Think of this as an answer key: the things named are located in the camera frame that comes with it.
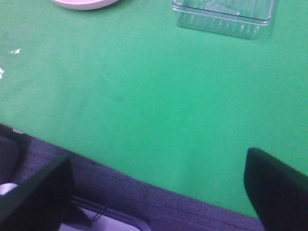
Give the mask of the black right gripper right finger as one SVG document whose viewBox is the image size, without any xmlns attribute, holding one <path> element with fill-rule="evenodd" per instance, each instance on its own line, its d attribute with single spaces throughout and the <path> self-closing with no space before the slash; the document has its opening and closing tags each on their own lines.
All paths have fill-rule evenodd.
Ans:
<svg viewBox="0 0 308 231">
<path fill-rule="evenodd" d="M 267 231 L 308 229 L 308 178 L 259 148 L 249 148 L 246 194 Z"/>
</svg>

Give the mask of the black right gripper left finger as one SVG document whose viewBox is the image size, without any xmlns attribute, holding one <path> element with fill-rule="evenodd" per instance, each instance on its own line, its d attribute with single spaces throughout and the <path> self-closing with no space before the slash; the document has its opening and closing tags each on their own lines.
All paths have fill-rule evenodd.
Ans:
<svg viewBox="0 0 308 231">
<path fill-rule="evenodd" d="M 70 207 L 70 158 L 60 156 L 0 199 L 2 231 L 57 231 Z"/>
</svg>

